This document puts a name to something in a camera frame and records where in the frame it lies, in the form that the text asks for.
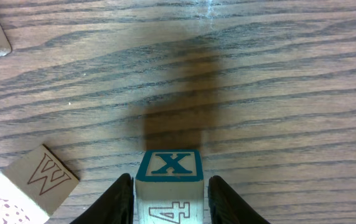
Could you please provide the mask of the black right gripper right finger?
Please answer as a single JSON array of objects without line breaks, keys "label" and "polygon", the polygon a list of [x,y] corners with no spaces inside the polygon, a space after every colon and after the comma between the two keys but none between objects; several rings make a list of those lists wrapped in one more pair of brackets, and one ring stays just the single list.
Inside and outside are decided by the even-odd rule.
[{"label": "black right gripper right finger", "polygon": [[212,224],[270,224],[218,175],[209,179],[208,205]]}]

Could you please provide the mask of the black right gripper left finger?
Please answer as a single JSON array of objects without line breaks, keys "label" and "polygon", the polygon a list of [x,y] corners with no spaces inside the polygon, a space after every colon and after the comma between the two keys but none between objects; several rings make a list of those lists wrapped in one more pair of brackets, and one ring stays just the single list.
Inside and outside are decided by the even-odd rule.
[{"label": "black right gripper left finger", "polygon": [[71,224],[132,224],[134,180],[122,174],[85,212]]}]

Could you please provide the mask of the wooden block yellow K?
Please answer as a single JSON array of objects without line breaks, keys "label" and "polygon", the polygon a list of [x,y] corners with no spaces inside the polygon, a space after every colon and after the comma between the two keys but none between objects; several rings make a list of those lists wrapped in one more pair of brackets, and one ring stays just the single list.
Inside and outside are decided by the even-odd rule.
[{"label": "wooden block yellow K", "polygon": [[142,224],[202,224],[204,173],[198,150],[145,152],[135,178]]}]

